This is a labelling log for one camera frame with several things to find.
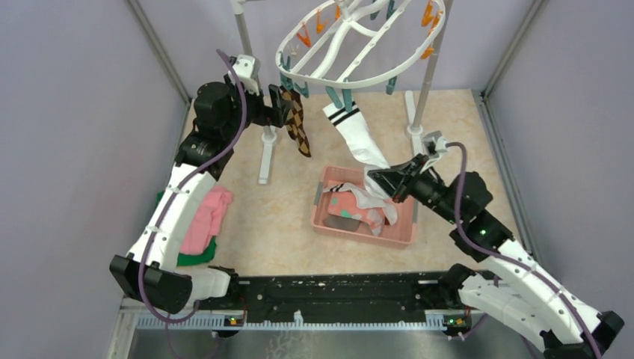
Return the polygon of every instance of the pink basket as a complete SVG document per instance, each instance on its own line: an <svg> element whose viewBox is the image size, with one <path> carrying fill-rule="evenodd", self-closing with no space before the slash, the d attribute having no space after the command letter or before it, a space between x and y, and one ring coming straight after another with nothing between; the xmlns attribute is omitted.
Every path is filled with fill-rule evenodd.
<svg viewBox="0 0 634 359"><path fill-rule="evenodd" d="M313 227L315 232L325 236L333 236L345 239L352 239L357 242L371 243L389 248L405 249L414 241L416 235L416 201L410 197L403 203L396 204L398 220L393 226L385 226L379 236L373 236L368 226L359 226L356 232L336 230L324 226L324 219L329 216L327 207L332 197L332 193L322 193L322 189L349 182L359 187L363 187L363 171L352 170L328 166L324 168L324 175L317 186L315 205L313 206Z"/></svg>

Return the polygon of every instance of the checkered cloth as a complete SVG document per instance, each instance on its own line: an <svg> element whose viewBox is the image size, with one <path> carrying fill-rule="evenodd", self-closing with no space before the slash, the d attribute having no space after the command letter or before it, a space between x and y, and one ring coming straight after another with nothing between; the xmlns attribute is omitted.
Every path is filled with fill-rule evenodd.
<svg viewBox="0 0 634 359"><path fill-rule="evenodd" d="M301 95L296 90L288 91L284 86L280 87L280 92L283 99L293 101L293 107L285 122L286 130L291 139L297 142L299 152L310 157L310 143L304 131L304 107L301 104Z"/></svg>

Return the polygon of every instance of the white bracket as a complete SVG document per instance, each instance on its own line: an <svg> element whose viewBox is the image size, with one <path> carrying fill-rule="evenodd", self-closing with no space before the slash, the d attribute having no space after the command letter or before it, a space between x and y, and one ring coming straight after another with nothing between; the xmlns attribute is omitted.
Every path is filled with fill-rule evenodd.
<svg viewBox="0 0 634 359"><path fill-rule="evenodd" d="M416 103L414 102L414 93L405 91L405 111L407 112L407 136L412 141L412 154L415 156L422 151L422 125L415 129L412 127L414 122L414 114L416 113Z"/></svg>
<svg viewBox="0 0 634 359"><path fill-rule="evenodd" d="M268 183L268 176L271 172L271 161L273 159L273 146L277 140L277 133L274 127L265 127L262 133L262 162L259 166L258 183L265 185Z"/></svg>

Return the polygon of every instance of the clothespin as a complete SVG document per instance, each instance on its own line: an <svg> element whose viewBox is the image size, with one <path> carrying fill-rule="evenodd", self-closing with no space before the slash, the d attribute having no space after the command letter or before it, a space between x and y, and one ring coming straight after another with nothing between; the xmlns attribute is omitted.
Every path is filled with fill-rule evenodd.
<svg viewBox="0 0 634 359"><path fill-rule="evenodd" d="M291 57L286 57L286 63L284 62L284 54L280 54L280 63L282 64L282 68L286 71L291 69ZM280 73L280 81L282 82L282 86L288 91L293 89L293 80L289 77L286 77L283 73Z"/></svg>
<svg viewBox="0 0 634 359"><path fill-rule="evenodd" d="M394 93L394 87L396 86L397 77L398 76L394 76L390 80L387 81L387 86L385 87L385 93L387 93L388 95L391 95L392 93Z"/></svg>
<svg viewBox="0 0 634 359"><path fill-rule="evenodd" d="M438 22L440 21L440 14L442 14L442 11L438 11L438 13L436 14L436 16L434 17L434 22L431 24L431 27L429 28L429 32L427 33L427 36L431 35L431 32L436 28L436 25L438 25ZM425 50L425 52L422 53L421 55L421 59L425 60L426 58L428 58L431 54L434 53L434 48L431 47L431 45Z"/></svg>
<svg viewBox="0 0 634 359"><path fill-rule="evenodd" d="M332 88L331 86L326 86L326 93L330 97L330 101L335 104L335 107L343 108L343 103L339 99L339 95L336 94L336 90L334 88Z"/></svg>
<svg viewBox="0 0 634 359"><path fill-rule="evenodd" d="M317 35L324 31L324 28L328 24L328 20L321 22L321 9L317 10Z"/></svg>
<svg viewBox="0 0 634 359"><path fill-rule="evenodd" d="M304 81L304 86L301 87L300 85L297 84L297 82L295 83L295 90L297 90L298 93L301 93L301 96L304 96L306 98L308 98L308 84Z"/></svg>
<svg viewBox="0 0 634 359"><path fill-rule="evenodd" d="M301 40L302 43L304 43L304 45L306 45L306 47L311 47L312 44L310 43L310 35L308 34L308 29L306 28L306 23L302 23L301 27L304 29L304 35L300 34L298 32L298 39Z"/></svg>
<svg viewBox="0 0 634 359"><path fill-rule="evenodd" d="M380 13L380 11L377 11L376 13L373 13L370 15L370 20L374 20L376 19L376 16L378 16L378 13Z"/></svg>
<svg viewBox="0 0 634 359"><path fill-rule="evenodd" d="M420 56L421 60L425 60L426 58L428 58L431 54L434 53L434 48L429 46L425 52L422 53L422 55Z"/></svg>
<svg viewBox="0 0 634 359"><path fill-rule="evenodd" d="M440 22L440 15L443 12L438 10L438 13L436 13L436 16L434 16L434 22L431 24L431 28L429 28L429 32L427 33L427 36L431 35L431 32L436 28L436 25L438 25L438 23Z"/></svg>
<svg viewBox="0 0 634 359"><path fill-rule="evenodd" d="M289 41L288 47L289 47L288 50L291 53L291 57L293 59L296 59L297 58L297 46L295 46L292 41Z"/></svg>
<svg viewBox="0 0 634 359"><path fill-rule="evenodd" d="M390 4L387 5L387 14L385 20L389 20L395 12L396 10L394 10L394 0L390 0Z"/></svg>
<svg viewBox="0 0 634 359"><path fill-rule="evenodd" d="M427 7L425 8L425 13L422 15L422 20L420 21L420 25L424 28L429 25L429 23L434 19L434 15L431 14L434 7L431 5L431 0L427 3Z"/></svg>
<svg viewBox="0 0 634 359"><path fill-rule="evenodd" d="M341 96L343 96L343 107L345 107L346 112L352 111L352 90L342 89Z"/></svg>

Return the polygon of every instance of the metal pole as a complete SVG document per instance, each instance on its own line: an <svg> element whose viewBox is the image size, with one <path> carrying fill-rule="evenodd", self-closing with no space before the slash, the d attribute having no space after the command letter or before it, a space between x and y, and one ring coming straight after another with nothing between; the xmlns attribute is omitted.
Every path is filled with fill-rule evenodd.
<svg viewBox="0 0 634 359"><path fill-rule="evenodd" d="M233 14L236 16L236 23L238 24L238 33L240 33L240 41L242 42L242 50L245 55L253 56L253 48L251 47L251 40L249 38L249 31L247 30L247 20L244 19L244 8L240 0L232 0ZM259 77L256 79L258 88L262 88L259 82ZM266 138L273 138L275 134L270 126L262 126L264 129L264 136Z"/></svg>
<svg viewBox="0 0 634 359"><path fill-rule="evenodd" d="M447 29L447 23L449 21L449 11L452 8L454 0L445 0L445 25L436 39L434 40L434 52L429 58L427 63L427 70L425 71L425 79L422 81L422 88L416 104L416 113L414 114L414 121L412 122L412 129L415 131L420 129L420 121L422 120L422 113L425 110L427 104L427 97L429 96L429 90L431 89L431 80L434 78L434 71L436 70L436 63L438 62L438 53L440 52L440 45L443 44L443 37L445 36L445 30Z"/></svg>
<svg viewBox="0 0 634 359"><path fill-rule="evenodd" d="M139 4L138 0L126 0L126 3L130 11L134 15L135 19L137 20L139 26L141 27L141 30L145 35L148 44L152 48L156 59L163 67L165 74L172 82L172 85L176 88L176 91L179 93L181 99L185 103L189 103L189 94L185 89L185 85L182 83L182 80L178 72L176 71L176 68L172 64L170 57L167 56L167 52L161 44L159 36L154 31L152 24L145 15L145 11L141 7L141 4Z"/></svg>
<svg viewBox="0 0 634 359"><path fill-rule="evenodd" d="M544 9L544 6L547 3L548 0L533 1L529 12L526 14L526 17L524 17L524 20L522 21L522 25L520 25L520 28L517 29L517 32L515 33L511 44L508 45L504 56L502 56L502 60L499 62L495 69L495 72L489 79L487 87L484 88L484 91L482 93L482 97L484 100L487 100L489 96L493 93L493 90L495 89L500 77L506 71L508 65L511 63L511 59L514 57L518 46L524 40L524 38L526 37L525 35L528 33L533 23L535 23L535 19L537 18L538 14L541 12L542 9Z"/></svg>

